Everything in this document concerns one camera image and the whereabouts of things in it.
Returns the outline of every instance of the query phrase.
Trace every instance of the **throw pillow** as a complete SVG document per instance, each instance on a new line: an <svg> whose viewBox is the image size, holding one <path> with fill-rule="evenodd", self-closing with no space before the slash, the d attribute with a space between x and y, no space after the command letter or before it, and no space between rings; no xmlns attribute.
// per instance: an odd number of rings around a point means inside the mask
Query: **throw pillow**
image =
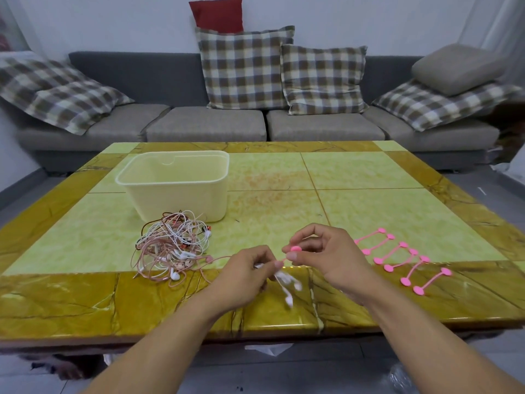
<svg viewBox="0 0 525 394"><path fill-rule="evenodd" d="M200 60L215 109L283 109L280 51L292 44L294 26L220 34L197 28Z"/></svg>
<svg viewBox="0 0 525 394"><path fill-rule="evenodd" d="M219 33L243 31L243 0L190 1L195 24Z"/></svg>
<svg viewBox="0 0 525 394"><path fill-rule="evenodd" d="M365 55L364 46L321 50L283 45L281 78L288 114L363 112L359 83Z"/></svg>
<svg viewBox="0 0 525 394"><path fill-rule="evenodd" d="M505 59L499 55L468 45L450 44L418 60L412 66L412 75L450 97L497 79L505 69Z"/></svg>
<svg viewBox="0 0 525 394"><path fill-rule="evenodd" d="M66 63L16 58L0 60L0 97L77 135L115 106L134 102Z"/></svg>
<svg viewBox="0 0 525 394"><path fill-rule="evenodd" d="M403 119L414 130L424 131L496 106L520 90L515 85L492 82L446 97L412 79L377 98L372 105Z"/></svg>

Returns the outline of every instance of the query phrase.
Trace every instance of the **plastic storage box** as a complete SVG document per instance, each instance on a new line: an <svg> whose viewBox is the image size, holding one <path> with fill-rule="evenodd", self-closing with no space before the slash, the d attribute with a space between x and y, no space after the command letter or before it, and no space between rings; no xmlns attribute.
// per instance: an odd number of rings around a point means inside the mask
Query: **plastic storage box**
<svg viewBox="0 0 525 394"><path fill-rule="evenodd" d="M145 222L180 210L212 222L226 214L228 168L223 151L148 152L129 162L115 181Z"/></svg>

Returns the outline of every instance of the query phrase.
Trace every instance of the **sofa backrest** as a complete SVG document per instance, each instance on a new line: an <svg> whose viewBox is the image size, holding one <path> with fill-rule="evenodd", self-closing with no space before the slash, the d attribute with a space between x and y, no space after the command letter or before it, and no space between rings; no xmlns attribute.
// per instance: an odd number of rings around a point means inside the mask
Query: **sofa backrest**
<svg viewBox="0 0 525 394"><path fill-rule="evenodd" d="M411 78L410 69L421 57L369 56L361 91L370 104L375 98ZM89 78L120 90L139 103L206 106L200 54L156 52L77 51L73 66Z"/></svg>

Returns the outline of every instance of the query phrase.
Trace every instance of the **forearm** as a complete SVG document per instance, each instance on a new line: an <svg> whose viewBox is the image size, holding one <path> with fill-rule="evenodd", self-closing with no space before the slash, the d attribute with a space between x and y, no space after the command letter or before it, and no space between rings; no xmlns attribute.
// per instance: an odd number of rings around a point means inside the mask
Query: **forearm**
<svg viewBox="0 0 525 394"><path fill-rule="evenodd" d="M525 392L390 283L378 285L364 305L422 394Z"/></svg>
<svg viewBox="0 0 525 394"><path fill-rule="evenodd" d="M206 293L199 292L110 365L84 393L176 393L220 314Z"/></svg>

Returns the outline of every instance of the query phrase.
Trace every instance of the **coffee table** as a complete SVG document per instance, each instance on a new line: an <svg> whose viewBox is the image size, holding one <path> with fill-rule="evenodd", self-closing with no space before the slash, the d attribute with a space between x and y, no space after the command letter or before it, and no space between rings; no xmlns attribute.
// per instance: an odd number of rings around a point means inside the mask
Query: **coffee table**
<svg viewBox="0 0 525 394"><path fill-rule="evenodd" d="M282 257L281 246L311 222L343 227L354 238L384 227L432 260L414 272L415 285L443 265L452 270L417 296L399 283L409 266L391 274L374 266L450 328L524 323L525 236L393 141L116 143L0 231L2 351L132 344L204 288L199 273L174 289L134 279L130 258L143 222L115 177L139 153L207 149L231 156L228 211L211 224L214 257L258 244ZM206 270L208 279L222 265ZM285 268L304 287L292 309L270 284L252 304L220 318L207 339L379 332L363 307L315 270Z"/></svg>

